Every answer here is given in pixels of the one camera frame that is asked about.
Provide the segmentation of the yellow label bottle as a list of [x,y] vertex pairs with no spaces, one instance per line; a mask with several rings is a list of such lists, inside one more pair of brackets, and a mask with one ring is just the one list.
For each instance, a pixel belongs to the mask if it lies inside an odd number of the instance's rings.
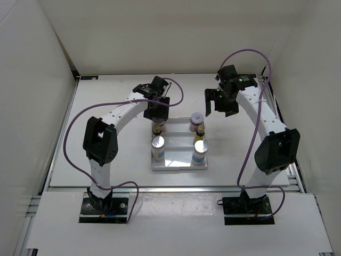
[[198,126],[196,135],[194,136],[193,144],[195,144],[199,140],[204,140],[204,137],[205,137],[205,126],[201,124]]
[[158,124],[154,125],[152,128],[152,134],[154,137],[161,135],[161,126]]

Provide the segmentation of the blue label shaker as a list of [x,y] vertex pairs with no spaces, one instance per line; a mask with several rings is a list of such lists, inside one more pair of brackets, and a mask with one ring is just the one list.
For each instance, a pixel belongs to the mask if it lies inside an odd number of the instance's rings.
[[208,152],[208,144],[203,140],[198,140],[194,144],[191,163],[196,166],[203,165]]
[[155,161],[162,161],[165,157],[165,140],[157,135],[151,139],[151,153]]

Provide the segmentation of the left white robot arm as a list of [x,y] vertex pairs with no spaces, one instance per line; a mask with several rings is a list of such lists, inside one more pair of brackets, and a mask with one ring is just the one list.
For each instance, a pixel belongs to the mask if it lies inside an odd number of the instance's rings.
[[110,164],[118,153],[120,131],[139,113],[151,121],[164,122],[168,119],[170,102],[165,97],[169,83],[155,76],[149,84],[133,88],[124,102],[108,114],[87,121],[83,149],[89,159],[91,176],[95,179],[87,189],[92,206],[101,214],[112,208]]

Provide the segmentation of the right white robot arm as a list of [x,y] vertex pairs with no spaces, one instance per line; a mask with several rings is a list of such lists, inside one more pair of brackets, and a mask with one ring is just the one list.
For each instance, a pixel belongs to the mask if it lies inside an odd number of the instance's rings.
[[205,89],[205,115],[214,110],[232,116],[242,107],[261,139],[254,154],[255,171],[238,200],[231,203],[233,210],[254,213],[265,202],[267,189],[274,179],[295,161],[301,136],[297,129],[287,128],[277,118],[263,99],[255,75],[238,74],[234,65],[228,65],[218,70],[216,80],[217,89]]

